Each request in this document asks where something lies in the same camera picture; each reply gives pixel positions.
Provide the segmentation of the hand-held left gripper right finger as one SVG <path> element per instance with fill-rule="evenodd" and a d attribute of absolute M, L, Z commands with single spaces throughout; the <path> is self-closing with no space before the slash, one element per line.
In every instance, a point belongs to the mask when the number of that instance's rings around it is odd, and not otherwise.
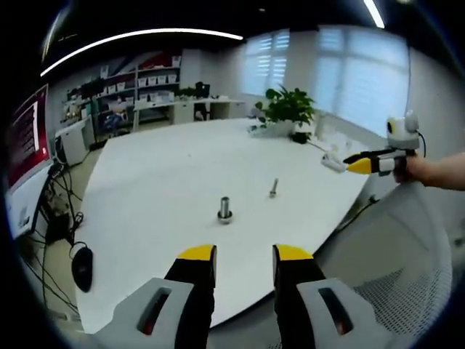
<path fill-rule="evenodd" d="M 369 302 L 326 278 L 305 250 L 275 244 L 275 313 L 283 348 L 388 348 L 393 335 Z"/>

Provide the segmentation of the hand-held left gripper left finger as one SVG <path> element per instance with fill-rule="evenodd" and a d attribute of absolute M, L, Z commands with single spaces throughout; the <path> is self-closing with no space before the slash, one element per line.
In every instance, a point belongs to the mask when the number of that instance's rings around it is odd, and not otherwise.
<path fill-rule="evenodd" d="M 205 348 L 214 312 L 217 246 L 177 256 L 164 278 L 124 298 L 94 334 L 101 348 Z"/>

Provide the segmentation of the person's right hand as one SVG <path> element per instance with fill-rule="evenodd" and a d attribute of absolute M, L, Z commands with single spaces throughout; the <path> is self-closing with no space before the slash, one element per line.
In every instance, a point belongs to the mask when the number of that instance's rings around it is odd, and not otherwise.
<path fill-rule="evenodd" d="M 394 170 L 396 183 L 420 182 L 427 185 L 433 171 L 430 161 L 420 156 L 406 156 L 404 162 Z"/>

